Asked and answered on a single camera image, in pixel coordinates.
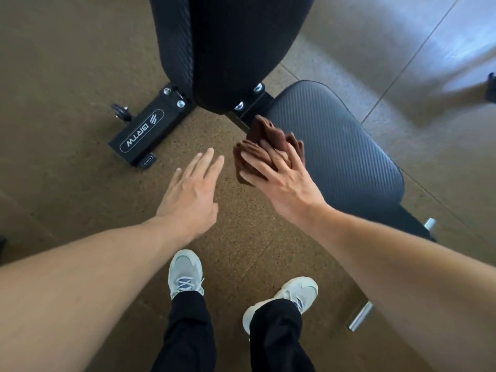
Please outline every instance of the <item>brown towel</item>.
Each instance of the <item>brown towel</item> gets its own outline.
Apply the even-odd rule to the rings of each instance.
[[[267,163],[275,171],[277,171],[277,168],[270,159],[268,152],[266,152],[260,146],[260,141],[262,139],[267,141],[274,149],[286,153],[282,154],[281,156],[289,167],[291,167],[291,161],[287,157],[288,148],[286,142],[290,143],[295,148],[298,156],[301,158],[301,161],[303,162],[303,164],[305,164],[303,142],[298,141],[293,133],[284,135],[282,129],[276,128],[274,124],[272,124],[268,119],[257,115],[253,122],[253,125],[250,128],[250,131],[246,135],[246,139],[242,142],[238,142],[232,150],[234,154],[234,165],[236,166],[236,177],[241,184],[251,185],[240,176],[239,171],[241,170],[245,170],[251,174],[261,177],[262,179],[265,179],[264,175],[258,172],[242,158],[242,151],[246,151],[254,157],[257,157],[261,161]]]

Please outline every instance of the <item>trouser leg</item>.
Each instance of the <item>trouser leg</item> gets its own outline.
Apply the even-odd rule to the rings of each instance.
[[[169,325],[152,372],[213,372],[217,353],[203,296],[181,292],[172,300]]]
[[[301,314],[290,300],[260,307],[250,323],[251,369],[254,372],[315,371],[300,345]]]

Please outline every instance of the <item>white sneaker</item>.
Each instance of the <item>white sneaker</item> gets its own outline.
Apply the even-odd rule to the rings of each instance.
[[[183,291],[197,291],[204,294],[203,269],[200,258],[192,250],[180,250],[170,263],[169,268],[169,288],[170,298]]]
[[[243,327],[245,328],[246,333],[250,335],[250,323],[255,311],[269,301],[275,299],[291,300],[300,313],[303,314],[308,308],[310,308],[318,293],[319,287],[312,278],[293,278],[285,283],[281,290],[273,298],[261,301],[246,310],[243,315]]]

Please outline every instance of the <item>metal rod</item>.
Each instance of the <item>metal rod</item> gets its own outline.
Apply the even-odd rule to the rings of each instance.
[[[424,223],[424,227],[431,231],[432,227],[436,224],[436,219],[434,218],[429,218],[427,221]],[[365,304],[360,312],[356,315],[356,317],[351,321],[350,325],[348,325],[348,328],[352,331],[355,332],[356,329],[360,326],[360,324],[365,320],[367,315],[370,313],[370,311],[374,308],[374,305],[370,302],[370,300]]]
[[[367,304],[364,305],[364,307],[358,312],[356,317],[351,321],[351,324],[348,325],[351,331],[356,331],[356,329],[360,326],[362,321],[367,317],[369,312],[372,310],[374,306],[370,302],[370,300],[367,302]]]

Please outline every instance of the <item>tile floor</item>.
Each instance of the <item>tile floor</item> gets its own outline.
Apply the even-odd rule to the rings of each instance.
[[[440,242],[496,265],[496,0],[316,0],[265,83],[331,87],[405,175],[404,206],[438,220]],[[121,128],[108,104],[139,110],[167,80],[147,0],[0,0],[2,263],[150,217],[173,169],[200,149],[226,154],[219,222],[191,248],[202,258],[218,368],[250,370],[245,308],[310,275],[319,299],[301,342],[318,370],[430,370],[374,313],[346,324],[365,297],[337,262],[237,185],[230,150],[243,135],[195,110],[130,170],[106,142]],[[146,371],[170,307],[167,266],[144,288],[88,371]]]

